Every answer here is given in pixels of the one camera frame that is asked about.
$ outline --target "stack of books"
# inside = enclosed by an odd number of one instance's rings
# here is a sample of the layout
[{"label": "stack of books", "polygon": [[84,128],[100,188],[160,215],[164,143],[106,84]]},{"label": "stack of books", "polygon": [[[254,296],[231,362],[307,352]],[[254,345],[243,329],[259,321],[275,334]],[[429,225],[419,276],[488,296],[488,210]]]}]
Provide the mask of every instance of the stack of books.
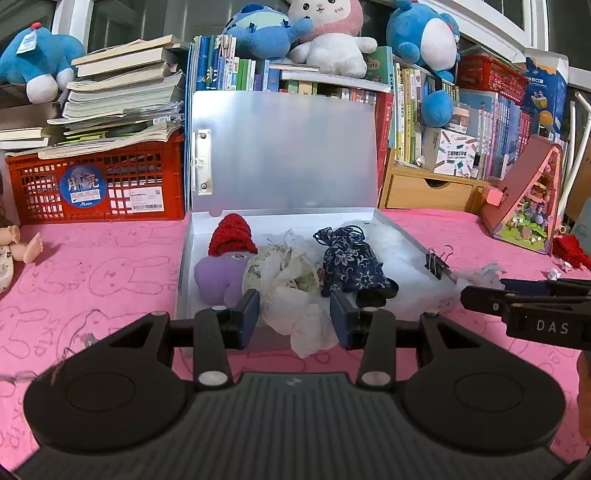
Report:
[{"label": "stack of books", "polygon": [[[389,125],[388,148],[392,161],[415,164],[423,154],[424,125],[421,117],[423,99],[436,89],[436,78],[428,70],[405,62],[392,53],[392,48],[378,47],[366,55],[366,79],[390,86],[395,95],[394,111]],[[459,88],[443,80],[443,89],[454,101]]]},{"label": "stack of books", "polygon": [[57,102],[22,105],[0,110],[0,150],[19,155],[63,140],[61,128],[47,124],[60,115]]},{"label": "stack of books", "polygon": [[311,72],[314,65],[284,64],[236,56],[236,37],[201,35],[195,37],[196,90],[280,91],[281,72]]},{"label": "stack of books", "polygon": [[479,180],[504,179],[531,136],[531,115],[496,92],[460,90],[470,106],[468,135],[479,140]]},{"label": "stack of books", "polygon": [[69,91],[56,147],[40,158],[60,158],[121,148],[141,141],[167,141],[182,126],[186,85],[180,68],[187,46],[174,36],[138,40],[73,61],[79,80]]}]

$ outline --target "binder clip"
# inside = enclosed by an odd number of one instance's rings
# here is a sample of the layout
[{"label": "binder clip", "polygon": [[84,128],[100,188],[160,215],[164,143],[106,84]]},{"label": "binder clip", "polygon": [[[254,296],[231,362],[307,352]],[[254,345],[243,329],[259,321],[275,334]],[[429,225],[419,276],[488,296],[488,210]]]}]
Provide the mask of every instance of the binder clip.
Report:
[{"label": "binder clip", "polygon": [[435,250],[430,248],[425,255],[425,268],[429,270],[433,275],[435,275],[436,279],[441,280],[441,272],[445,268],[449,268],[449,265],[446,264],[446,261],[449,257],[453,255],[453,247],[451,245],[446,245],[441,253],[441,256],[437,256]]}]

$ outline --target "pink toy house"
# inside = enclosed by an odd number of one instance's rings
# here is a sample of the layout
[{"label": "pink toy house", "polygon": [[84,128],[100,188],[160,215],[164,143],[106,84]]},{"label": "pink toy house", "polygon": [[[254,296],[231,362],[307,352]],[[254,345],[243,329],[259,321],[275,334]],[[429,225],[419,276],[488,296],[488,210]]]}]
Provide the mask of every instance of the pink toy house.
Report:
[{"label": "pink toy house", "polygon": [[497,187],[488,189],[480,217],[494,238],[542,254],[552,251],[560,198],[559,145],[534,135]]}]

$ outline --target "drawer handle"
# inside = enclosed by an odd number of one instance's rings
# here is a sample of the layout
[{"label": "drawer handle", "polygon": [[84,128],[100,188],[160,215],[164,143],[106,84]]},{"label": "drawer handle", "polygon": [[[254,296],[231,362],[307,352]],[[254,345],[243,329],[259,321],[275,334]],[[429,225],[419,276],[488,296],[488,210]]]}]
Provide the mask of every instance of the drawer handle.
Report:
[{"label": "drawer handle", "polygon": [[429,185],[432,189],[440,189],[441,187],[444,187],[445,185],[449,185],[449,182],[444,181],[444,180],[430,180],[430,179],[423,179],[423,180],[425,180],[427,185]]}]

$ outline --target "red basket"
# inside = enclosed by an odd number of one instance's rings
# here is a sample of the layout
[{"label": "red basket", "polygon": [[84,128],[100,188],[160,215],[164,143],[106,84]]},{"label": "red basket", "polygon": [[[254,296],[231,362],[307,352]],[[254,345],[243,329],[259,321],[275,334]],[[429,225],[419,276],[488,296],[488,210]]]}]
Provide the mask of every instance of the red basket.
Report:
[{"label": "red basket", "polygon": [[[104,222],[115,220],[180,220],[183,218],[181,164],[183,136],[168,142],[143,142],[130,147],[77,157],[40,160],[37,154],[7,157],[14,200],[21,223]],[[60,180],[70,167],[92,166],[105,181],[105,197],[80,208],[60,193]],[[129,190],[161,187],[163,212],[133,211]]]},{"label": "red basket", "polygon": [[460,61],[458,85],[461,88],[500,93],[520,106],[529,82],[527,77],[491,57],[467,55]]}]

